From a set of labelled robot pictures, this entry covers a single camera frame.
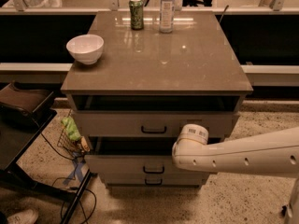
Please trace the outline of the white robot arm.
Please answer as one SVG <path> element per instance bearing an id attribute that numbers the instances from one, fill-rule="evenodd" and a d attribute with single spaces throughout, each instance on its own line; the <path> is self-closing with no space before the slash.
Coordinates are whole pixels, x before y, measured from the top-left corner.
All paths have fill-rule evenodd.
<path id="1" fill-rule="evenodd" d="M 185 125 L 172 147 L 180 169 L 245 175 L 291 177 L 295 180 L 284 224 L 299 224 L 299 128 L 220 142 L 207 142 L 206 128 Z"/>

